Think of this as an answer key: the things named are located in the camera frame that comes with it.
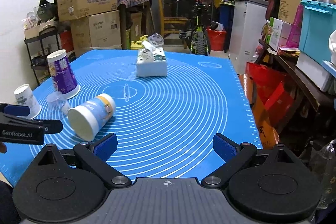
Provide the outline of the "blue white paper cup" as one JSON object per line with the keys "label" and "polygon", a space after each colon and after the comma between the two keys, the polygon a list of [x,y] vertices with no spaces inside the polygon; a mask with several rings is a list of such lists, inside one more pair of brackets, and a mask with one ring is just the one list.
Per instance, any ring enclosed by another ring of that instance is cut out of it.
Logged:
{"label": "blue white paper cup", "polygon": [[98,132],[112,118],[116,111],[114,99],[102,93],[68,110],[68,120],[75,134],[87,141],[94,140]]}

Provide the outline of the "clear plastic cup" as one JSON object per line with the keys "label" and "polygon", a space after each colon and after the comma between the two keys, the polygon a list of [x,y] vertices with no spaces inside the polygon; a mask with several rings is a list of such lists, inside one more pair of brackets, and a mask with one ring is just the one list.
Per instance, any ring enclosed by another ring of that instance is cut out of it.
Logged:
{"label": "clear plastic cup", "polygon": [[70,105],[62,92],[53,92],[46,98],[51,118],[64,118],[68,115]]}

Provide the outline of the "tall purple paper cup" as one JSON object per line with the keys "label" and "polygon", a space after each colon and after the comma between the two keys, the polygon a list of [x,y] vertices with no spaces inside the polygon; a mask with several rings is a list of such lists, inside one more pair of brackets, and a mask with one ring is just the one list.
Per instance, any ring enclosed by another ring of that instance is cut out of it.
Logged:
{"label": "tall purple paper cup", "polygon": [[66,50],[57,50],[47,56],[49,72],[55,91],[70,99],[80,91],[74,72],[70,66]]}

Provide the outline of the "red gift bag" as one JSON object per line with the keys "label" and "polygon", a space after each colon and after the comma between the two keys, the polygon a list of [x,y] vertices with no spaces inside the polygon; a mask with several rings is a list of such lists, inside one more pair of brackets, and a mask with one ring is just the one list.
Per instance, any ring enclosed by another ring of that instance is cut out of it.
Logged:
{"label": "red gift bag", "polygon": [[261,145],[271,149],[279,142],[277,127],[294,103],[291,78],[288,73],[265,65],[247,63],[239,80],[252,109]]}

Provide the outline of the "black metal shelf rack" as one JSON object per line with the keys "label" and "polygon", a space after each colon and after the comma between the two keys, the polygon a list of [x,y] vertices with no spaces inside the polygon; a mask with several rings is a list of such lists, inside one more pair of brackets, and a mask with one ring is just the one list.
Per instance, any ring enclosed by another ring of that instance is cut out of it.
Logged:
{"label": "black metal shelf rack", "polygon": [[[61,49],[61,43],[59,39],[59,30],[56,26],[47,25],[43,28],[43,30],[38,31],[38,35],[32,38],[25,38],[24,43],[26,45],[27,53],[29,55],[30,60],[30,68],[33,70],[35,80],[37,85],[39,86],[43,80],[46,80],[50,77],[49,65],[47,62],[47,56],[52,53],[52,47],[45,47],[43,44],[43,40],[49,38],[51,36],[55,37],[57,50]],[[40,50],[32,55],[30,52],[30,44],[38,42],[40,46]],[[41,80],[38,78],[37,71],[46,72],[47,76],[42,78]]]}

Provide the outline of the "blue silicone baking mat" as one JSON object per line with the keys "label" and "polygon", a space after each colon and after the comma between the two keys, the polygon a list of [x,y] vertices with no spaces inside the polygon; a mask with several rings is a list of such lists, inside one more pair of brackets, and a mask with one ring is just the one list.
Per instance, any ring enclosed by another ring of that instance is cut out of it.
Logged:
{"label": "blue silicone baking mat", "polygon": [[236,143],[261,147],[249,102],[229,59],[166,53],[167,76],[137,76],[137,52],[92,50],[71,63],[78,106],[99,94],[116,111],[97,134],[114,133],[117,151],[108,163],[137,177],[203,178],[222,165],[213,151],[221,133]]}

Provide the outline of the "dark wooden side table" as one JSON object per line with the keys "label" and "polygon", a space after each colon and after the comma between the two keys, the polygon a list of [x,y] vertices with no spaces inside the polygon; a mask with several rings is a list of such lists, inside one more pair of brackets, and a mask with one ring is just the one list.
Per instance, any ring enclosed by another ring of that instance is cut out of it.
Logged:
{"label": "dark wooden side table", "polygon": [[294,116],[303,109],[304,106],[310,110],[308,118],[314,125],[331,125],[335,121],[335,110],[333,107],[334,97],[319,90],[319,88],[301,71],[294,63],[294,58],[274,55],[269,52],[270,46],[259,39],[262,50],[256,60],[257,64],[262,64],[277,71],[287,73],[289,83],[296,87],[293,106],[288,114],[276,125],[280,133],[284,127],[294,121]]}

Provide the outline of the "black cap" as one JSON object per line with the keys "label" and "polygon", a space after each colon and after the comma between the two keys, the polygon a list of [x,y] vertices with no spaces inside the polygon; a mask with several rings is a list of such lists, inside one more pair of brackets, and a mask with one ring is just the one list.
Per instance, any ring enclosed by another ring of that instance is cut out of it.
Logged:
{"label": "black cap", "polygon": [[57,5],[47,0],[40,0],[37,16],[42,22],[47,22],[57,16]]}

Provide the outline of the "white tissue pack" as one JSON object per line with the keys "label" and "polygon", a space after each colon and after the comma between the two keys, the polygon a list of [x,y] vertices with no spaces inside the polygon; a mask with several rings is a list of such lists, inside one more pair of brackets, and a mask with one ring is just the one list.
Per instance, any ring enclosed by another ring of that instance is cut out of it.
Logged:
{"label": "white tissue pack", "polygon": [[147,40],[138,50],[137,77],[167,76],[167,60],[162,47],[156,47]]}

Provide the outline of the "lower cardboard box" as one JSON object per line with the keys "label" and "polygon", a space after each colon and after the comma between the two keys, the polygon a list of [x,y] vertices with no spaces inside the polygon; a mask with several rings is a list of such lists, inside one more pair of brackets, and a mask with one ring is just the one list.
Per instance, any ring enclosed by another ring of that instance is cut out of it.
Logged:
{"label": "lower cardboard box", "polygon": [[118,10],[73,20],[70,27],[76,57],[90,50],[121,49]]}

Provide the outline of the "yellow oil jug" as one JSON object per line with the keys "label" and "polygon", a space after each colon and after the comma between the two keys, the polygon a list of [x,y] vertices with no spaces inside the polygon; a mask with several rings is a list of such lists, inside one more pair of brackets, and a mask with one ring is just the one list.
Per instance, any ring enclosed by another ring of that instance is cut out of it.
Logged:
{"label": "yellow oil jug", "polygon": [[148,37],[147,35],[143,35],[143,36],[141,36],[139,38],[139,40],[137,40],[137,41],[135,41],[135,40],[131,41],[130,42],[130,49],[131,50],[139,50],[139,49],[143,48],[142,42],[145,41],[145,40],[147,40],[147,37]]}

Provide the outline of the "knotted plastic bag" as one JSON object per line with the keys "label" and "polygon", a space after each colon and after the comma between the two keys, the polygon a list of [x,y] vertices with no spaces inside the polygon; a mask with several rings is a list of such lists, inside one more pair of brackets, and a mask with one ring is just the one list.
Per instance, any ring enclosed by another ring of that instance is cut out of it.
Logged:
{"label": "knotted plastic bag", "polygon": [[149,36],[147,41],[155,47],[163,47],[164,45],[164,38],[161,36],[161,34],[158,33],[154,33]]}

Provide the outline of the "white chest freezer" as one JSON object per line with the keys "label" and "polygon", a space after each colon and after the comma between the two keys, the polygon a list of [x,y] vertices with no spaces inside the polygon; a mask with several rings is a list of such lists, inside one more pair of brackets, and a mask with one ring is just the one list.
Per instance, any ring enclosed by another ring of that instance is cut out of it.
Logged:
{"label": "white chest freezer", "polygon": [[231,31],[229,59],[238,75],[245,72],[248,62],[253,62],[261,31],[266,23],[269,3],[264,0],[236,1]]}

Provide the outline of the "dark cluttered table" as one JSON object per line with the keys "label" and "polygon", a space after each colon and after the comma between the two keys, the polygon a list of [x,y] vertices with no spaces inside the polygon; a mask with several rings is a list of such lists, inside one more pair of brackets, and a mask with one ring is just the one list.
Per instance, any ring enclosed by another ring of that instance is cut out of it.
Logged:
{"label": "dark cluttered table", "polygon": [[143,35],[154,33],[151,14],[152,0],[120,0],[117,9],[120,14],[121,48],[130,50],[131,41]]}

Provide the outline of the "teal storage bin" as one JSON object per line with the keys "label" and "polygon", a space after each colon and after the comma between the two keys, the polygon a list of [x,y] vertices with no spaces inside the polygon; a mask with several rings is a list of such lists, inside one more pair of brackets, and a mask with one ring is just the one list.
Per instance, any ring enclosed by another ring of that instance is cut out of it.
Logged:
{"label": "teal storage bin", "polygon": [[336,6],[313,0],[302,0],[303,18],[299,50],[318,64],[331,60],[329,37],[335,31]]}

